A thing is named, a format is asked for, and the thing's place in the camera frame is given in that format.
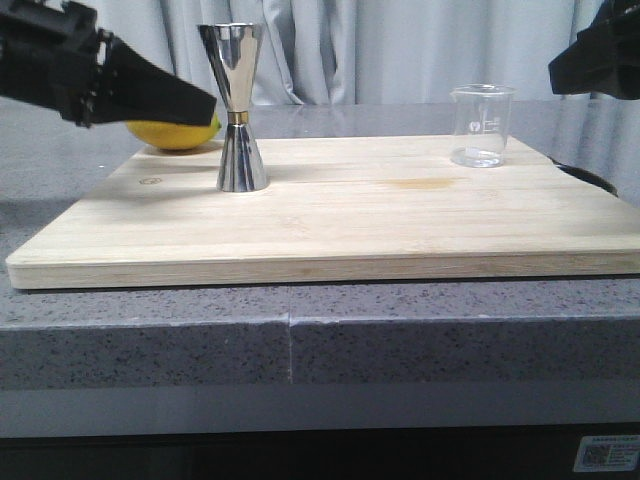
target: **wooden cutting board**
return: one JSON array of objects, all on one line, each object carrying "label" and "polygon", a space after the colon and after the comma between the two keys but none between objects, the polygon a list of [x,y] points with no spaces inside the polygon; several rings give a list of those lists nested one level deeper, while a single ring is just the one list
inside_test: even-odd
[{"label": "wooden cutting board", "polygon": [[216,190],[221,144],[142,149],[7,259],[16,288],[640,272],[640,209],[510,138],[259,140],[270,185]]}]

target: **white curtain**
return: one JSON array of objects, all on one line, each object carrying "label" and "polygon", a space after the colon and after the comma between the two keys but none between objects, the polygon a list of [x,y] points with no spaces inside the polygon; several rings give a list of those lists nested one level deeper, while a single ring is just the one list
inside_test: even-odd
[{"label": "white curtain", "polygon": [[449,101],[460,84],[554,98],[548,63],[599,0],[86,0],[98,24],[219,96],[196,25],[260,22],[255,104]]}]

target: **glass beaker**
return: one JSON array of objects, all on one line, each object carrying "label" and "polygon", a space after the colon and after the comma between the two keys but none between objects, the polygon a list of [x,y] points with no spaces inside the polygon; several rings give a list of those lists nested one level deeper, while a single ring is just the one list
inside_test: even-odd
[{"label": "glass beaker", "polygon": [[471,84],[455,88],[456,104],[451,161],[465,167],[497,167],[509,135],[515,89]]}]

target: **lemon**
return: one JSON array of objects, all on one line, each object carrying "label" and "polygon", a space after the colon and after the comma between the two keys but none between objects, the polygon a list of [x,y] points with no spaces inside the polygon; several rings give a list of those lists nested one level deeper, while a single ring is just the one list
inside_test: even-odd
[{"label": "lemon", "polygon": [[127,129],[149,145],[163,150],[187,150],[197,147],[214,137],[222,127],[218,114],[214,113],[206,127],[152,120],[128,120]]}]

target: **stainless steel jigger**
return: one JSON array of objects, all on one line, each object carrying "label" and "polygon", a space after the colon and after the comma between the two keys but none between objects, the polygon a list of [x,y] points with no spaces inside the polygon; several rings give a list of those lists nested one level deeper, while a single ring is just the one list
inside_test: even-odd
[{"label": "stainless steel jigger", "polygon": [[229,23],[198,25],[198,30],[229,120],[218,189],[225,192],[261,190],[267,186],[268,180],[249,127],[249,105],[262,27],[253,23]]}]

